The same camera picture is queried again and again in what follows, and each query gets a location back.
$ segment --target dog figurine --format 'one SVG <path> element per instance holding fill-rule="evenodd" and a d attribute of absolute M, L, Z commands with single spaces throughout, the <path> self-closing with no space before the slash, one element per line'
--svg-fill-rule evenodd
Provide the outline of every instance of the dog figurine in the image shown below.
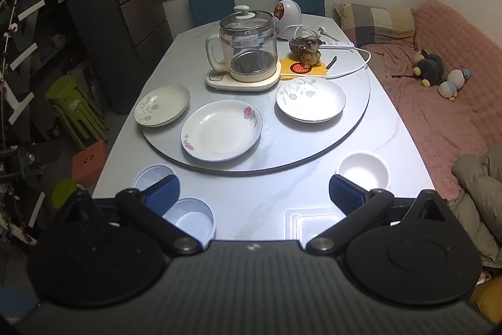
<path fill-rule="evenodd" d="M 300 56 L 300 63 L 302 63 L 303 68 L 321 65 L 320 45 L 322 45 L 322 42 L 317 36 L 309 36 L 305 39 L 305 46 Z"/>

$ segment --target stuffed toy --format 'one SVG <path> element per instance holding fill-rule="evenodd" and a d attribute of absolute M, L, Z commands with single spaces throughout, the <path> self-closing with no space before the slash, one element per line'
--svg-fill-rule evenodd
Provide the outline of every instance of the stuffed toy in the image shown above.
<path fill-rule="evenodd" d="M 438 86 L 443 82 L 444 65 L 441 57 L 422 49 L 415 54 L 413 62 L 413 74 L 422 78 L 424 87 Z"/>
<path fill-rule="evenodd" d="M 470 77 L 470 71 L 466 68 L 463 70 L 452 70 L 446 81 L 441 83 L 438 87 L 439 95 L 443 98 L 448 98 L 450 101 L 455 101 L 455 97 L 457 96 L 458 90 L 460 90 L 465 80 Z"/>

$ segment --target pink plush blanket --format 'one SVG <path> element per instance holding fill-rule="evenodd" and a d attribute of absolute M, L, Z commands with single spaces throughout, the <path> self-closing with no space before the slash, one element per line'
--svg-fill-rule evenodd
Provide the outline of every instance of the pink plush blanket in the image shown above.
<path fill-rule="evenodd" d="M 454 68 L 472 75 L 454 102 L 442 98 L 437 87 L 425 88 L 411 75 L 409 47 L 366 46 L 382 56 L 387 81 L 383 85 L 401 115 L 439 194 L 447 199 L 459 193 L 451 173 L 461 154 L 482 154 L 502 140 L 502 49 L 458 12 L 436 0 L 424 2 L 415 12 L 417 49 L 439 55 L 445 77 Z"/>

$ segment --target white and blue plush toy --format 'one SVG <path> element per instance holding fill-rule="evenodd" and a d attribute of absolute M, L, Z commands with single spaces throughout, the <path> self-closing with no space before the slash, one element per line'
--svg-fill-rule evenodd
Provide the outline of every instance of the white and blue plush toy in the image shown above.
<path fill-rule="evenodd" d="M 463 70 L 452 70 L 446 81 L 442 82 L 438 87 L 438 92 L 441 97 L 448 98 L 450 101 L 455 101 L 455 97 L 457 96 L 458 90 L 462 88 L 467 80 L 470 77 L 470 71 L 466 68 Z"/>

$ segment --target penguin plush toy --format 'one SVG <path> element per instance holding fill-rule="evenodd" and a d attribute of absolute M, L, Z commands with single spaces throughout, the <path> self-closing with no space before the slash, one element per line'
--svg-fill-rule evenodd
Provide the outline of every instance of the penguin plush toy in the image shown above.
<path fill-rule="evenodd" d="M 415 54 L 413 63 L 413 74 L 422 79 L 424 87 L 438 86 L 443 82 L 444 65 L 438 55 L 422 49 Z"/>

